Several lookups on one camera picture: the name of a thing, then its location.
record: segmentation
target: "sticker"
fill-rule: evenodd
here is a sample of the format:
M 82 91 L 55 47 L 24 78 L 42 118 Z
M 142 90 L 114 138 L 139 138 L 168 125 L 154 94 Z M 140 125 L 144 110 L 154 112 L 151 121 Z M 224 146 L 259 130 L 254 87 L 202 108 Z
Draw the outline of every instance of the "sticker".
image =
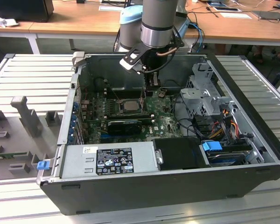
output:
M 97 175 L 133 173 L 133 155 L 131 148 L 97 149 L 98 147 L 84 147 L 97 153 Z
M 83 153 L 96 153 L 98 147 L 92 146 L 92 147 L 83 147 Z

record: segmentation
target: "white paper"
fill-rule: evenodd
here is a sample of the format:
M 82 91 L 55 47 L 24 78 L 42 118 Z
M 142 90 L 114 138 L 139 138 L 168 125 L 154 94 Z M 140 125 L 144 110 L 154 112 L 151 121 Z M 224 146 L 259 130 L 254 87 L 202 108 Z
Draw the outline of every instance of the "white paper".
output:
M 220 13 L 225 18 L 252 19 L 247 14 L 240 13 Z
M 98 150 L 97 146 L 83 147 L 83 153 L 96 153 Z
M 115 11 L 115 12 L 121 12 L 123 7 L 115 7 L 115 6 L 100 6 L 99 11 Z
M 0 17 L 0 27 L 16 26 L 18 23 L 14 19 L 3 19 Z

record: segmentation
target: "open computer chassis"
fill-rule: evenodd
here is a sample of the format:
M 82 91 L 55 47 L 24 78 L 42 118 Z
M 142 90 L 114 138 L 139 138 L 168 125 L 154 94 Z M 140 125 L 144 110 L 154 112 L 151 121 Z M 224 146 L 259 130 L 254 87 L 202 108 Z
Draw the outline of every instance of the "open computer chassis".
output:
M 63 214 L 242 197 L 280 178 L 280 141 L 215 56 L 175 56 L 153 91 L 122 56 L 89 54 L 72 77 L 37 177 Z

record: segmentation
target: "motherboard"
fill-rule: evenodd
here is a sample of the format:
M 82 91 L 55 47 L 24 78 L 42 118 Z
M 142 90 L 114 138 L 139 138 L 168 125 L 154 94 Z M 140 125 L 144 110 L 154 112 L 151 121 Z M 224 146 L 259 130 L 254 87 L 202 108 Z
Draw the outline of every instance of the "motherboard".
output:
M 109 98 L 95 93 L 82 102 L 86 144 L 151 141 L 155 138 L 182 137 L 175 121 L 173 96 L 154 91 L 151 97 Z M 128 132 L 116 134 L 115 127 L 128 123 Z

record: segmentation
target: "yellow wire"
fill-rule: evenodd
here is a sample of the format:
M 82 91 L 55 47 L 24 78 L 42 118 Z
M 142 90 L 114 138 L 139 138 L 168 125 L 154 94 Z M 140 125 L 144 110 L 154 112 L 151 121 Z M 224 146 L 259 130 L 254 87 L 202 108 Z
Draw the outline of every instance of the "yellow wire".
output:
M 219 131 L 217 131 L 216 133 L 214 133 L 212 136 L 210 136 L 210 139 L 216 137 L 217 135 L 219 135 L 220 133 L 222 133 L 223 129 L 221 128 Z

